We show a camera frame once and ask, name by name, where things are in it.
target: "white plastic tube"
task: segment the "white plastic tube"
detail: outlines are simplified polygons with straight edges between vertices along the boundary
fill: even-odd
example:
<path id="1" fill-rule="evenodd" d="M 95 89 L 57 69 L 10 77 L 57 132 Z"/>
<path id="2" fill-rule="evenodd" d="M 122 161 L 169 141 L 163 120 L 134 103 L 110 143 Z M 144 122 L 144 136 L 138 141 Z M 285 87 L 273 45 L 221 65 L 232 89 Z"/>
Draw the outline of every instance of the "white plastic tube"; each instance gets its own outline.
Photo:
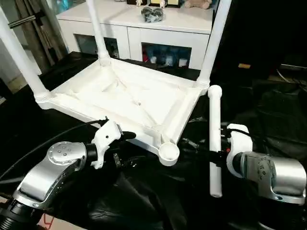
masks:
<path id="1" fill-rule="evenodd" d="M 91 21 L 94 28 L 95 40 L 98 48 L 98 58 L 102 66 L 110 65 L 110 55 L 106 49 L 106 44 L 101 30 L 99 18 L 95 9 L 94 0 L 86 0 L 88 10 L 91 16 Z"/>
<path id="2" fill-rule="evenodd" d="M 13 30 L 8 26 L 8 20 L 0 7 L 0 39 L 9 51 L 18 69 L 24 76 L 34 93 L 36 101 L 46 100 L 51 96 L 33 69 L 33 64 L 25 53 Z"/>
<path id="3" fill-rule="evenodd" d="M 210 99 L 209 148 L 211 151 L 221 151 L 221 96 L 222 89 L 213 85 L 208 90 Z M 222 171 L 216 164 L 210 162 L 210 195 L 222 196 Z"/>
<path id="4" fill-rule="evenodd" d="M 203 88 L 202 95 L 207 93 L 210 85 L 210 75 L 215 61 L 216 53 L 220 45 L 224 26 L 228 16 L 231 0 L 220 0 L 213 28 L 210 34 L 201 73 L 196 80 L 196 85 Z"/>

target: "black cable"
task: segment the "black cable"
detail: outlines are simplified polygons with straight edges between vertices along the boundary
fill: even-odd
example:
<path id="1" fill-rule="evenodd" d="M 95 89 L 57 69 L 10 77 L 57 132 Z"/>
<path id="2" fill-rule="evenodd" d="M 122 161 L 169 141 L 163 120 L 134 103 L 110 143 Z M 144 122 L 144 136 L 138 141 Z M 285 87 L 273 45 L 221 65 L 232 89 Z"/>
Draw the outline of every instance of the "black cable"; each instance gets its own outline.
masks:
<path id="1" fill-rule="evenodd" d="M 284 157 L 290 157 L 289 154 L 283 152 L 282 150 L 280 150 L 279 148 L 275 147 L 274 145 L 272 145 L 271 143 L 269 143 L 266 139 L 264 138 L 260 138 L 260 137 L 257 137 L 256 135 L 253 135 L 253 134 L 250 134 L 250 133 L 247 133 L 243 130 L 240 130 L 240 129 L 235 129 L 235 128 L 228 128 L 227 131 L 229 132 L 238 132 L 238 133 L 242 133 L 242 134 L 245 134 L 253 139 L 259 139 L 263 142 L 264 145 L 266 145 L 267 147 L 275 150 L 276 152 L 279 152 L 282 156 Z"/>
<path id="2" fill-rule="evenodd" d="M 24 179 L 24 176 L 20 176 L 20 177 L 11 178 L 8 180 L 0 181 L 0 184 L 13 184 L 13 183 L 21 182 L 23 179 Z"/>
<path id="3" fill-rule="evenodd" d="M 44 147 L 45 145 L 50 144 L 52 141 L 56 140 L 57 138 L 59 138 L 60 136 L 69 133 L 75 129 L 81 128 L 83 126 L 88 126 L 91 124 L 100 124 L 101 126 L 103 126 L 106 122 L 108 121 L 108 119 L 106 118 L 105 120 L 96 120 L 96 121 L 90 121 L 90 122 L 86 122 L 84 124 L 72 127 L 70 129 L 67 129 L 59 134 L 57 134 L 56 136 L 52 137 L 51 139 L 45 141 L 44 143 L 40 144 L 39 146 L 37 146 L 36 148 L 32 149 L 30 152 L 28 152 L 27 154 L 25 154 L 23 157 L 21 157 L 18 161 L 16 161 L 10 168 L 8 168 L 1 176 L 0 176 L 0 181 L 1 179 L 8 174 L 19 162 L 21 162 L 23 159 L 25 159 L 27 156 L 29 156 L 30 154 L 32 154 L 33 152 L 37 151 L 38 149 Z"/>

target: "plush toy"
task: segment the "plush toy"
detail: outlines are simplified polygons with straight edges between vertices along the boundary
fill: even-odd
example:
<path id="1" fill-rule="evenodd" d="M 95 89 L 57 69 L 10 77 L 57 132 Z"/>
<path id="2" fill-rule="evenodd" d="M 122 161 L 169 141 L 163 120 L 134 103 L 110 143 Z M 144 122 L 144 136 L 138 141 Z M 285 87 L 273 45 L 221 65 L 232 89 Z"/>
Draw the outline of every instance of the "plush toy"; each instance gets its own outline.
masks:
<path id="1" fill-rule="evenodd" d="M 186 2 L 184 3 L 184 6 L 186 8 L 200 7 L 203 9 L 207 9 L 209 8 L 211 3 L 212 3 L 212 0 L 186 0 Z"/>

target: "black plastic sheet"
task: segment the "black plastic sheet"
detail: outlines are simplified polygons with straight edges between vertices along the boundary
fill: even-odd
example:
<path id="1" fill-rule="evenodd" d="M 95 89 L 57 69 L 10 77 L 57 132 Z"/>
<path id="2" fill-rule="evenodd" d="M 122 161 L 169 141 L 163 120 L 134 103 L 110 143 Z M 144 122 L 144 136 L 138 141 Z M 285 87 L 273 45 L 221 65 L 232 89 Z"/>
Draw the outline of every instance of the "black plastic sheet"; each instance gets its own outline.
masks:
<path id="1" fill-rule="evenodd" d="M 93 61 L 92 56 L 70 54 L 42 80 L 54 89 Z M 159 70 L 193 80 L 199 74 L 189 69 Z M 223 89 L 225 124 L 246 125 L 250 133 L 267 138 L 307 169 L 305 91 L 296 84 L 266 80 L 251 80 L 244 85 L 223 79 L 213 81 Z M 28 87 L 0 106 L 0 117 L 1 171 L 44 140 L 80 123 L 55 110 L 41 110 Z M 180 157 L 176 165 L 165 167 L 155 155 L 125 142 L 106 153 L 102 169 L 88 168 L 75 174 L 48 213 L 86 229 L 255 229 L 259 214 L 255 187 L 233 177 L 224 167 L 223 197 L 209 195 L 208 119 L 209 100 L 203 96 L 178 142 Z M 94 127 L 82 128 L 61 140 L 89 142 L 94 133 Z M 254 150 L 279 155 L 257 141 Z M 114 153 L 122 167 L 116 167 Z M 46 149 L 40 150 L 12 175 L 25 174 L 45 154 Z M 13 192 L 15 187 L 0 186 L 0 191 Z"/>

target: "figurine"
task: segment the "figurine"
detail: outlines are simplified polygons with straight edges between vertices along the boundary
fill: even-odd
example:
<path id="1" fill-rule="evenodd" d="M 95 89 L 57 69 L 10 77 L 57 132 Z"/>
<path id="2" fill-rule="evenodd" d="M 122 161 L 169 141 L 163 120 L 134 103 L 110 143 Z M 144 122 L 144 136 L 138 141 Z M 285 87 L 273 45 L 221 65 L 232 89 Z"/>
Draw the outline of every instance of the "figurine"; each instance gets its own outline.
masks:
<path id="1" fill-rule="evenodd" d="M 212 0 L 186 0 L 186 2 L 184 3 L 184 6 L 186 8 L 200 7 L 203 9 L 207 9 L 209 8 L 211 3 L 212 3 Z"/>
<path id="2" fill-rule="evenodd" d="M 141 6 L 142 3 L 143 3 L 143 0 L 136 0 L 136 5 L 137 5 L 137 6 Z"/>
<path id="3" fill-rule="evenodd" d="M 160 1 L 160 7 L 165 8 L 165 5 L 166 5 L 165 0 L 161 0 Z"/>

